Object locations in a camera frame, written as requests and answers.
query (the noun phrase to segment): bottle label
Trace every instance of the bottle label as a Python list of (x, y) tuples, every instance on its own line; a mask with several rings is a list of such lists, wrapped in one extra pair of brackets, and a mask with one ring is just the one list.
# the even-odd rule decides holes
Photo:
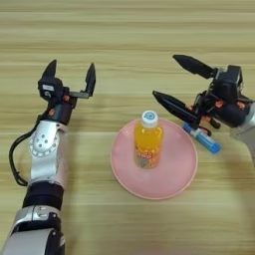
[(153, 168), (159, 162), (159, 151), (140, 151), (137, 146), (134, 148), (134, 159), (141, 168)]

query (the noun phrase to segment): bottle cap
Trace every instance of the bottle cap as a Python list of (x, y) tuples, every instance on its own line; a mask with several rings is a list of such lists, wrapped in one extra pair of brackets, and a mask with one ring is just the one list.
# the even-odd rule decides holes
[(145, 128), (155, 128), (158, 116), (155, 111), (146, 111), (141, 116), (142, 124)]

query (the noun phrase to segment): blue marker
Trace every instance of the blue marker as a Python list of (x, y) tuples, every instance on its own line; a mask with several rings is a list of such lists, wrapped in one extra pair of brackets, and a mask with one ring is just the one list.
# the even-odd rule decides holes
[(206, 146), (213, 154), (220, 151), (221, 145), (202, 131), (202, 129), (193, 129), (189, 124), (184, 124), (183, 129), (194, 136), (195, 139)]

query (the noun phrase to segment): orange juice bottle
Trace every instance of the orange juice bottle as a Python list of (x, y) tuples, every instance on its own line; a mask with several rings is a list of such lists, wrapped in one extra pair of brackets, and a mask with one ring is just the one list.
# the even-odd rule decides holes
[(154, 111), (146, 111), (134, 128), (134, 161), (141, 168), (154, 168), (160, 159), (163, 129)]

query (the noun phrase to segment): wooden table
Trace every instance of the wooden table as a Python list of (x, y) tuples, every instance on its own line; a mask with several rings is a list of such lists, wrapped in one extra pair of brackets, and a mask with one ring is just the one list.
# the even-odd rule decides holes
[[(0, 244), (25, 189), (15, 184), (8, 149), (46, 102), (37, 82), (58, 59), (58, 77), (85, 87), (97, 68), (95, 96), (79, 101), (70, 123), (70, 178), (63, 206), (67, 254), (197, 255), (255, 253), (255, 174), (245, 145), (214, 130), (214, 156), (197, 142), (197, 174), (165, 201), (132, 196), (115, 180), (110, 151), (118, 130), (154, 109), (181, 124), (152, 97), (156, 89), (191, 104), (208, 81), (171, 56), (212, 66), (241, 65), (244, 94), (255, 98), (255, 2), (249, 0), (91, 0), (0, 2)], [(26, 176), (27, 143), (16, 153)]]

